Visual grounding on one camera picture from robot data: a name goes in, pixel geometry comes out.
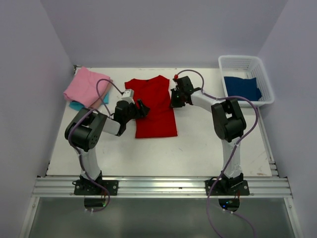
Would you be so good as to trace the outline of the teal folded t shirt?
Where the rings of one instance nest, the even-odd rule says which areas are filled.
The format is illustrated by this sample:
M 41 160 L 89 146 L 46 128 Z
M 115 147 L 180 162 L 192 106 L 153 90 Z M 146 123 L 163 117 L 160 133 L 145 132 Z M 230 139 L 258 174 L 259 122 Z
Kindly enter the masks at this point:
M 106 93 L 104 95 L 104 103 L 105 104 L 109 103 L 109 93 Z M 84 105 L 79 102 L 72 101 L 69 103 L 69 107 L 73 110 L 80 111 L 84 107 Z

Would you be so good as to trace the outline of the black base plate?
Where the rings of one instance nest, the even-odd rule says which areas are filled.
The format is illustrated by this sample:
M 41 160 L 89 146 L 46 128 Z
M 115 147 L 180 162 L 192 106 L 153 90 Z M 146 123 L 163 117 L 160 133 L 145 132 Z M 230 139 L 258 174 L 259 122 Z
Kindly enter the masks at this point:
M 100 180 L 96 181 L 99 185 L 93 184 L 87 179 L 78 179 L 73 181 L 72 184 L 75 186 L 74 195 L 117 195 L 119 188 L 118 180 Z
M 213 187 L 211 196 L 248 196 L 250 195 L 249 186 L 246 180 L 240 183 L 233 184 L 227 180 L 222 181 L 221 179 Z

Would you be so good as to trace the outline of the pink folded t shirt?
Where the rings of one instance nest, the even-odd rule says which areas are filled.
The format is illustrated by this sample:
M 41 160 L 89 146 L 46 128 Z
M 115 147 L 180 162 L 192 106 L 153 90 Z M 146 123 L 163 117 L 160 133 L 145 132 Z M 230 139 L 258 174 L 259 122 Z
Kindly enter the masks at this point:
M 86 108 L 98 108 L 102 103 L 96 91 L 100 79 L 112 81 L 107 75 L 81 67 L 63 93 L 65 100 L 78 102 Z

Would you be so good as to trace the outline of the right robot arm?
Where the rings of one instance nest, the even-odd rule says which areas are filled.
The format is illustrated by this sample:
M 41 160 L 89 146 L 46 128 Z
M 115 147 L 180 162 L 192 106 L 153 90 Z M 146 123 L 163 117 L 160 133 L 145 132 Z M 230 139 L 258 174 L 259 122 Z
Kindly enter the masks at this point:
M 188 76 L 178 77 L 171 89 L 172 108 L 181 108 L 186 104 L 200 107 L 212 115 L 213 127 L 222 142 L 223 168 L 218 182 L 212 186 L 228 192 L 243 182 L 239 140 L 246 129 L 246 121 L 236 99 L 215 99 L 207 96 L 201 88 L 194 88 Z

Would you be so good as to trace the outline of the blue t shirt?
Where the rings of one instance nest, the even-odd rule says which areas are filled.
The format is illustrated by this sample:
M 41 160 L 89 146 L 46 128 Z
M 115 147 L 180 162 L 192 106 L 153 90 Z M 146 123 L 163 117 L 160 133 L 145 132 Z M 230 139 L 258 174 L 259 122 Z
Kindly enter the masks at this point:
M 243 79 L 239 77 L 224 77 L 228 96 L 240 96 L 250 101 L 259 101 L 262 97 L 257 87 L 257 78 Z

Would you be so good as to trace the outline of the aluminium mounting rail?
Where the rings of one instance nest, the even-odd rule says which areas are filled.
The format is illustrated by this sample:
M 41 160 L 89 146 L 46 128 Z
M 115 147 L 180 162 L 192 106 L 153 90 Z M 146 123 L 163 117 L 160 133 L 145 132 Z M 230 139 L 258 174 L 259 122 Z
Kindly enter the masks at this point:
M 33 197 L 75 197 L 71 176 L 37 178 Z M 207 177 L 104 177 L 111 181 L 115 198 L 206 198 Z M 292 191 L 286 178 L 247 177 L 246 182 L 228 195 L 239 198 L 291 198 Z

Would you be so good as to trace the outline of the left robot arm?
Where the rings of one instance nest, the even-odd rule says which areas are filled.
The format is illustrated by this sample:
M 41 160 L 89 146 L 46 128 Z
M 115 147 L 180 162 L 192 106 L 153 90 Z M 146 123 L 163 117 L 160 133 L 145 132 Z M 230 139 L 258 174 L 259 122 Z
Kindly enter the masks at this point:
M 142 100 L 118 101 L 111 116 L 97 109 L 82 108 L 65 130 L 65 139 L 76 151 L 81 167 L 80 180 L 88 180 L 96 186 L 102 171 L 98 165 L 95 147 L 103 132 L 121 136 L 133 119 L 143 119 L 150 112 Z

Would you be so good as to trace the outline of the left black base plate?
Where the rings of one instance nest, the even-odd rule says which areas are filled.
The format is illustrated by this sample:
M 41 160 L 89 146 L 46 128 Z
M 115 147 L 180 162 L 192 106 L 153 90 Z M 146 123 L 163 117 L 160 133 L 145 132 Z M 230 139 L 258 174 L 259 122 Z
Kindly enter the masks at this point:
M 100 180 L 96 181 L 99 185 L 93 184 L 87 179 L 78 179 L 73 181 L 72 184 L 75 186 L 74 195 L 117 195 L 119 188 L 118 180 Z

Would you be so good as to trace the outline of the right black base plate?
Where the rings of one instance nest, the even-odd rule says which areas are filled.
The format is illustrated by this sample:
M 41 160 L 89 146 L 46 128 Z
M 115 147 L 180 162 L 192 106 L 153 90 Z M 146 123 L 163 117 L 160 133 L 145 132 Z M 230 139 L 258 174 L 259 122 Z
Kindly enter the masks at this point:
M 222 181 L 221 179 L 213 187 L 211 196 L 248 196 L 250 195 L 249 186 L 246 180 L 240 183 L 233 184 L 227 180 Z

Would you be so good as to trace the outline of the beige folded t shirt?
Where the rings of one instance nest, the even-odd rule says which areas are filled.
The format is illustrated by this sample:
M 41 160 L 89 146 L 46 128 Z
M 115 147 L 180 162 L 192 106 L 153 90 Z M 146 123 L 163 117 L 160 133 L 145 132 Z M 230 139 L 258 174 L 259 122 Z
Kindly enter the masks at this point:
M 98 109 L 102 104 L 108 104 L 109 92 L 112 87 L 112 80 L 102 81 L 98 84 L 98 91 L 100 93 L 101 99 L 98 97 L 89 107 Z

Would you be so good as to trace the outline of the white plastic basket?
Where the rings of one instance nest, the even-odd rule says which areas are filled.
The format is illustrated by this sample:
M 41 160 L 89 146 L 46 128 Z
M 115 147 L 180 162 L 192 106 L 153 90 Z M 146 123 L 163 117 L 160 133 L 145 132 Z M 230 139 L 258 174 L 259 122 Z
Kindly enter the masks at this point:
M 218 58 L 218 65 L 226 97 L 244 97 L 257 107 L 274 102 L 273 90 L 260 58 L 225 55 Z

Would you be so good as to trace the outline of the red t shirt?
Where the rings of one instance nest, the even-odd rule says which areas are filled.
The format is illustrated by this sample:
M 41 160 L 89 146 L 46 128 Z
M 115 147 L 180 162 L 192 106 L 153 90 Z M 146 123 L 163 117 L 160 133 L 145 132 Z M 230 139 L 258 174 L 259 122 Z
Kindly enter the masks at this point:
M 131 79 L 124 83 L 126 89 L 134 91 L 134 100 L 142 100 L 150 108 L 145 118 L 136 120 L 135 138 L 176 137 L 177 127 L 174 110 L 170 107 L 170 80 L 164 76 L 152 79 Z

